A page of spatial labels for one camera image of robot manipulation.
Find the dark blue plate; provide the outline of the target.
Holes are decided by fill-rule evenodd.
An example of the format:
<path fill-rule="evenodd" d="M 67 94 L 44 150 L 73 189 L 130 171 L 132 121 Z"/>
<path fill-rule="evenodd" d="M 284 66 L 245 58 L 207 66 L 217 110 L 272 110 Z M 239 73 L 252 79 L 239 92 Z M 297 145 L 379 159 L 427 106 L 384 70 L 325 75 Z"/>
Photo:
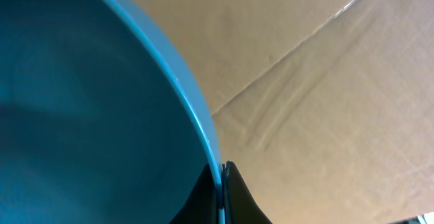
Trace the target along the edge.
<path fill-rule="evenodd" d="M 186 62 L 132 0 L 1 0 L 1 222 L 170 223 L 221 158 Z"/>

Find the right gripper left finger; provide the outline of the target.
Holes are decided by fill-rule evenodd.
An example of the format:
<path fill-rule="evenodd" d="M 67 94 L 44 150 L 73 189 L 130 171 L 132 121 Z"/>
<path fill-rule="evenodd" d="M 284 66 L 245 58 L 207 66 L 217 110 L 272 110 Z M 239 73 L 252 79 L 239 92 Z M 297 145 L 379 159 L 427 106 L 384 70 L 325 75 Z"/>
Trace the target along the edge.
<path fill-rule="evenodd" d="M 187 201 L 170 224 L 217 224 L 218 199 L 210 167 L 205 165 Z"/>

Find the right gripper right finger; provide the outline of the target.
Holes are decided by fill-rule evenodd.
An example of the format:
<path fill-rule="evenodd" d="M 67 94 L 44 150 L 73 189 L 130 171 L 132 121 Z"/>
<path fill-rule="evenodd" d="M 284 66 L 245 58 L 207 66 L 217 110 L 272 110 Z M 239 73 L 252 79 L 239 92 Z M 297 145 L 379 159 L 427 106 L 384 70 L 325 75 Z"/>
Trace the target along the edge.
<path fill-rule="evenodd" d="M 258 207 L 234 162 L 227 161 L 222 173 L 226 224 L 271 224 Z"/>

